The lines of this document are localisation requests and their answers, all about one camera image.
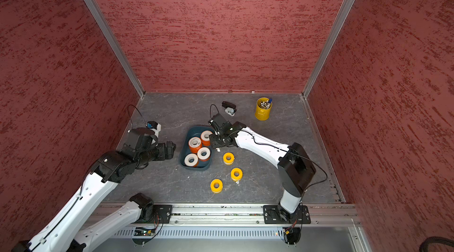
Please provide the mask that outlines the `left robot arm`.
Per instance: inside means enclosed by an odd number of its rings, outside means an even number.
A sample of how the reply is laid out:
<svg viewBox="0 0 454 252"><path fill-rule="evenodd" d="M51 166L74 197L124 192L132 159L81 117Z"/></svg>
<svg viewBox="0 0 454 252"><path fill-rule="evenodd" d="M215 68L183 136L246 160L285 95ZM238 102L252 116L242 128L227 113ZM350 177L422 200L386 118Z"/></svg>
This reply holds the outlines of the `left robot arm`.
<svg viewBox="0 0 454 252"><path fill-rule="evenodd" d="M32 239L18 242L14 252L91 252L125 226L139 222L162 224L154 202L135 194L116 212L83 228L98 205L128 175L150 162L172 159L176 145L160 143L160 126L128 132L120 151L104 153L88 170L81 187L59 213Z"/></svg>

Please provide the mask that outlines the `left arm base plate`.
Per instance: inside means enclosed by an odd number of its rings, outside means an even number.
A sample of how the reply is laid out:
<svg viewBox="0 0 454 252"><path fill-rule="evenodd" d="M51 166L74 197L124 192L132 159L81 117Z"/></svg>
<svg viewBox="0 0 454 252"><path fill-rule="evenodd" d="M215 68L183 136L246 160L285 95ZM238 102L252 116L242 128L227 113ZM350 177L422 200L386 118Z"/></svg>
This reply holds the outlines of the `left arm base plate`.
<svg viewBox="0 0 454 252"><path fill-rule="evenodd" d="M173 206L164 205L148 205L141 212L139 222L151 224L168 224L172 215Z"/></svg>

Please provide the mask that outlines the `orange sealing tape roll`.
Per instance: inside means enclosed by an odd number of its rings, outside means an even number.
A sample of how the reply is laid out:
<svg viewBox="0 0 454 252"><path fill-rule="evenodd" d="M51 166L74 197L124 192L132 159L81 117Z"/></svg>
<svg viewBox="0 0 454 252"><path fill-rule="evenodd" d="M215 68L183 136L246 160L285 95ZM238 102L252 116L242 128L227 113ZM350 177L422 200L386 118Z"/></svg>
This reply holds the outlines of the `orange sealing tape roll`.
<svg viewBox="0 0 454 252"><path fill-rule="evenodd" d="M210 159L211 151L208 147L202 147L197 151L197 157L200 162L206 162Z"/></svg>
<svg viewBox="0 0 454 252"><path fill-rule="evenodd" d="M201 141L203 146L210 146L210 135L212 134L211 131L206 130L201 133Z"/></svg>
<svg viewBox="0 0 454 252"><path fill-rule="evenodd" d="M188 146L191 153L197 154L199 149L202 148L202 140L200 137L192 137L188 141Z"/></svg>
<svg viewBox="0 0 454 252"><path fill-rule="evenodd" d="M184 158L184 165L186 167L194 168L194 167L197 167L198 164L199 164L199 158L198 158L198 155L195 153L190 153Z"/></svg>

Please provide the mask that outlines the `teal storage box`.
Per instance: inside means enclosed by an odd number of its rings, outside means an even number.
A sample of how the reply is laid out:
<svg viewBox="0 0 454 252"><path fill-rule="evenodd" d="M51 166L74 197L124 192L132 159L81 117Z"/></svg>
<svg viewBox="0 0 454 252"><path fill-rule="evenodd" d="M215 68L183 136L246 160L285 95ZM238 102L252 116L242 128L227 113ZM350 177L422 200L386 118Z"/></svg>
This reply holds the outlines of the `teal storage box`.
<svg viewBox="0 0 454 252"><path fill-rule="evenodd" d="M181 150L180 157L179 157L179 162L185 169L196 170L196 171L204 171L204 170L207 170L210 167L210 165L212 163L212 154L213 154L213 148L212 148L211 145L207 146L210 149L210 151L211 151L211 156L210 156L210 159L208 161L206 161L206 162L200 162L199 161L199 164L197 165L197 167L194 167L194 168L186 167L184 165L184 158L188 154L191 153L190 149L189 149L189 146L188 146L189 139L192 138L192 137L200 137L201 138L201 133L203 131L206 131L206 130L209 130L209 131L211 131L213 133L213 130L210 127L207 127L207 126L193 126L193 127L191 127L188 130L186 138L184 140L184 145L183 145L183 148Z"/></svg>

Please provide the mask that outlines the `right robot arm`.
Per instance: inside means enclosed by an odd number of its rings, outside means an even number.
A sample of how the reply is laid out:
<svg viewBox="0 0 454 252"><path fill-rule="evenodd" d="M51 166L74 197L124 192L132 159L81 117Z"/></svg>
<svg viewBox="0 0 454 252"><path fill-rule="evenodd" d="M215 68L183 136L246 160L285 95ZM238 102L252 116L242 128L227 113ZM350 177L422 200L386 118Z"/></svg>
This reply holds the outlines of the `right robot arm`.
<svg viewBox="0 0 454 252"><path fill-rule="evenodd" d="M209 125L214 129L209 136L214 148L235 146L249 150L277 168L284 189L277 209L282 220L289 222L294 219L300 201L316 174L315 164L303 146L275 142L243 123L229 122L221 114L214 115Z"/></svg>

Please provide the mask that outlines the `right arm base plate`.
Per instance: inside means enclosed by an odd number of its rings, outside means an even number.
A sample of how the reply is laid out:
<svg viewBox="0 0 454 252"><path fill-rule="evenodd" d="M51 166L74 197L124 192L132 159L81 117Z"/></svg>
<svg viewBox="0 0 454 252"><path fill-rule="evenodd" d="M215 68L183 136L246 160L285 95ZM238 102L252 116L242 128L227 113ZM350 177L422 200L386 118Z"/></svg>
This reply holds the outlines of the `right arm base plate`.
<svg viewBox="0 0 454 252"><path fill-rule="evenodd" d="M308 207L299 205L294 213L288 213L279 205L264 205L262 207L265 224L310 224L311 218Z"/></svg>

